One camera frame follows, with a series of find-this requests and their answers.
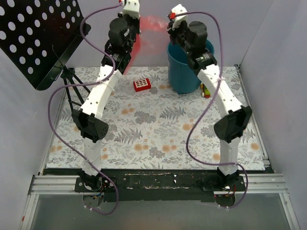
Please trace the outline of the red plastic trash bag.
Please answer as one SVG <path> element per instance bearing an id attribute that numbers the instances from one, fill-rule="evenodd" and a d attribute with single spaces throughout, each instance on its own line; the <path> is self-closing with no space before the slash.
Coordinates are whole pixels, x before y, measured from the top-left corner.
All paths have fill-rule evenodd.
<path id="1" fill-rule="evenodd" d="M 124 71 L 131 67 L 160 67 L 167 65 L 167 46 L 169 35 L 168 22 L 157 16 L 143 16 L 140 20 L 140 31 L 131 52 L 131 60 Z"/>

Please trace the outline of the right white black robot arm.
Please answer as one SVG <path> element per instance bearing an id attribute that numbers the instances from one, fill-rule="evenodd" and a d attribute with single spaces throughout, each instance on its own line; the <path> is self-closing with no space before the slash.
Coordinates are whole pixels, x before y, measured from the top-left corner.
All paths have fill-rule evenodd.
<path id="1" fill-rule="evenodd" d="M 206 189 L 228 190 L 241 183 L 237 164 L 238 145 L 246 129 L 252 109 L 244 106 L 233 94 L 222 76 L 222 67 L 207 49 L 207 27 L 204 23 L 171 20 L 167 26 L 170 41 L 187 55 L 188 67 L 213 93 L 212 102 L 217 105 L 220 120 L 213 128 L 220 140 L 220 162 L 217 172 L 202 181 Z"/>

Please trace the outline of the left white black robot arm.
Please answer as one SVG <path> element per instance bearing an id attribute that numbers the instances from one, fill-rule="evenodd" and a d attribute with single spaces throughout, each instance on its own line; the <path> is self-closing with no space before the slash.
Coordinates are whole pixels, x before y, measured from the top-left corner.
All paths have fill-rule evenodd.
<path id="1" fill-rule="evenodd" d="M 79 176 L 85 187 L 93 192 L 101 189 L 104 182 L 99 177 L 101 143 L 108 133 L 109 125 L 103 121 L 103 112 L 117 81 L 131 60 L 130 54 L 139 34 L 140 20 L 137 18 L 119 13 L 111 21 L 109 39 L 96 80 L 98 84 L 91 89 L 80 109 L 72 112 L 73 121 L 83 138 L 83 155 L 86 158 Z"/>

